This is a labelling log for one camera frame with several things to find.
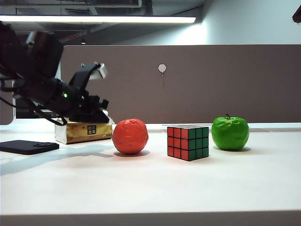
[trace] black cable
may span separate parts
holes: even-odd
[[[3,75],[3,77],[1,77],[1,80],[13,80],[20,78],[15,72],[7,70],[6,68],[2,67],[2,65],[0,65],[0,74]]]
[[[59,123],[58,121],[55,121],[53,119],[51,119],[48,115],[46,115],[44,112],[42,112],[31,100],[29,99],[26,99],[26,98],[23,98],[23,100],[27,103],[27,105],[29,106],[30,109],[34,110],[35,113],[44,118],[44,119],[47,119],[48,121],[54,123],[55,125],[58,125],[58,126],[64,126],[67,124],[67,120],[60,116],[60,118],[62,119],[63,123]]]
[[[15,92],[16,90],[18,90],[20,87],[23,86],[24,83],[21,83],[19,86],[16,87],[6,87],[5,86],[5,81],[6,80],[12,80],[10,78],[1,78],[0,79],[0,90],[3,92]]]
[[[11,106],[11,107],[15,107],[15,108],[18,108],[18,109],[28,109],[27,107],[19,107],[19,106],[13,105],[9,101],[7,101],[6,99],[3,99],[2,97],[0,97],[0,100],[3,101],[5,104]]]
[[[201,7],[201,6],[196,6],[196,7],[194,7],[194,8],[190,8],[190,9],[184,10],[184,11],[182,11],[182,12],[178,12],[178,13],[172,14],[171,16],[176,16],[176,15],[181,14],[181,13],[186,13],[186,12],[188,12],[188,11],[197,9],[197,8],[199,8],[199,7]]]

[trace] ceiling light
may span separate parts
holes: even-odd
[[[193,23],[195,17],[168,16],[0,16],[5,22],[53,23]]]

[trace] red ball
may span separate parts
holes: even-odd
[[[140,152],[149,139],[146,126],[139,119],[125,119],[114,129],[113,143],[118,151],[126,154]]]

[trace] cubicle divider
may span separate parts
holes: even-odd
[[[0,97],[13,104],[12,93],[0,92]],[[13,107],[0,101],[0,125],[8,125],[14,119]]]
[[[81,63],[105,63],[108,77],[87,89],[109,100],[115,122],[208,123],[226,113],[300,122],[300,53],[301,45],[65,46],[61,79]]]

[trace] black phone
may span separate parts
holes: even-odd
[[[59,149],[59,144],[28,140],[12,140],[0,143],[0,151],[17,154],[38,154]]]

